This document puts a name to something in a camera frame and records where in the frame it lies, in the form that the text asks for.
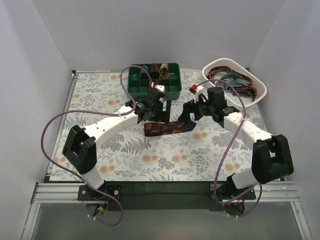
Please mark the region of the black tie orange flowers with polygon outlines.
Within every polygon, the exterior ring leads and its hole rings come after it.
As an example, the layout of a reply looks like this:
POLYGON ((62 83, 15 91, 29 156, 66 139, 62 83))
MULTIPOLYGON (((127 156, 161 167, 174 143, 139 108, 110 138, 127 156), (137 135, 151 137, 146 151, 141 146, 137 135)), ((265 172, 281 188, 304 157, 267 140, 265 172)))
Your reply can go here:
POLYGON ((144 135, 146 137, 157 137, 163 135, 179 134, 192 131, 197 124, 193 121, 182 122, 148 122, 144 126, 144 135))

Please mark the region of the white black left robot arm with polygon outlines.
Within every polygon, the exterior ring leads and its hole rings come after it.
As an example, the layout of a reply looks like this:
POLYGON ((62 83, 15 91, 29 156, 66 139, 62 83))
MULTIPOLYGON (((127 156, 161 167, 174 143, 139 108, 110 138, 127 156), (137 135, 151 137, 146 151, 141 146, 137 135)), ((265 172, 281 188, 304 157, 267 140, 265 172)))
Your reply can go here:
POLYGON ((76 168, 82 179, 90 185, 89 194, 95 200, 106 196, 104 180, 96 167, 97 149, 114 135, 142 121, 168 122, 171 101, 163 110, 165 87, 156 85, 146 96, 125 103, 114 114, 94 124, 73 126, 68 133, 62 154, 76 168))

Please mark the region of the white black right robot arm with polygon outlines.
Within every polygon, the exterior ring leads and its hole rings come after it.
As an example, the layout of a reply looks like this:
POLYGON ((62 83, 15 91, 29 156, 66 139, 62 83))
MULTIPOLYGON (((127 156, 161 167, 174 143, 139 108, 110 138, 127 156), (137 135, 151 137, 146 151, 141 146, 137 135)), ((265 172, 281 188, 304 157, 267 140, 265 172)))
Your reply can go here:
POLYGON ((240 111, 228 106, 221 87, 204 89, 200 85, 189 88, 194 99, 183 104, 178 118, 178 129, 190 132, 196 121, 212 117, 222 128, 235 134, 252 151, 251 167, 227 177, 214 193, 226 194, 237 199, 245 190, 257 184, 266 184, 291 175, 294 172, 288 140, 282 134, 272 135, 248 120, 240 111))

